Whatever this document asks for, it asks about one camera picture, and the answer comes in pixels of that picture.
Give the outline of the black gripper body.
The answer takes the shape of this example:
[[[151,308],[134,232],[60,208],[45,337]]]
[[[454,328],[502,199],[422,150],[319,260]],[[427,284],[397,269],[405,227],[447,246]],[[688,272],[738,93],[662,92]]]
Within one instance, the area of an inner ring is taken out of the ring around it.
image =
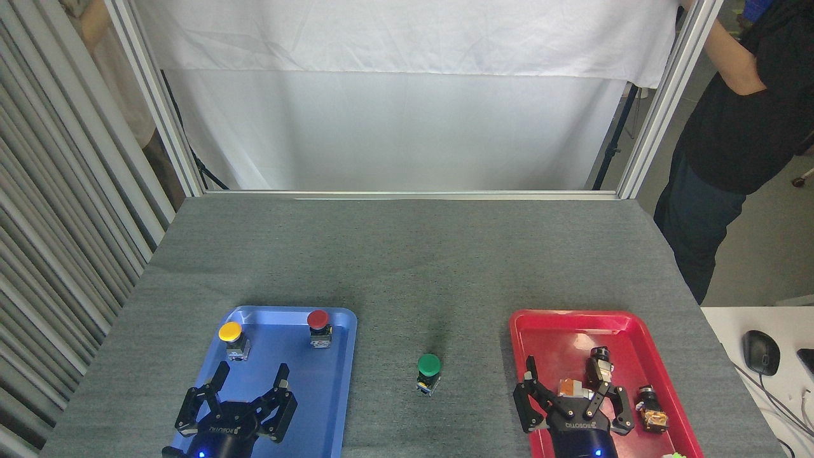
[[[207,414],[198,420],[198,434],[184,452],[186,457],[250,457],[257,435],[258,421],[252,402],[221,402],[222,418]]]
[[[554,406],[547,408],[547,425],[555,457],[617,457],[611,438],[610,421],[604,413],[585,417],[590,400],[587,398],[561,398],[569,418]]]

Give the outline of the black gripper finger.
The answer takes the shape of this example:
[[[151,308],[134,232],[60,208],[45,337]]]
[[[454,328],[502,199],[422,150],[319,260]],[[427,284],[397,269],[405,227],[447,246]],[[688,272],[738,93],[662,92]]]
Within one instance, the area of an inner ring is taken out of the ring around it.
[[[633,411],[629,402],[628,390],[612,382],[599,382],[592,400],[588,403],[588,419],[598,418],[603,401],[608,398],[613,406],[614,416],[609,429],[614,434],[627,436],[635,428]]]
[[[555,392],[540,382],[535,357],[527,356],[525,367],[523,380],[514,388],[513,400],[521,430],[531,434],[535,430],[549,429],[546,415],[550,412],[564,417],[564,404]]]
[[[273,443],[282,443],[298,406],[288,382],[289,374],[287,363],[281,363],[272,388],[254,400],[257,435]]]
[[[204,403],[209,406],[209,413],[214,415],[216,420],[221,420],[223,412],[219,398],[220,390],[226,383],[226,378],[230,372],[230,366],[226,361],[221,361],[216,368],[211,380],[200,387],[190,387],[187,389],[185,398],[181,403],[181,408],[176,419],[176,430],[183,437],[198,434],[198,414]]]

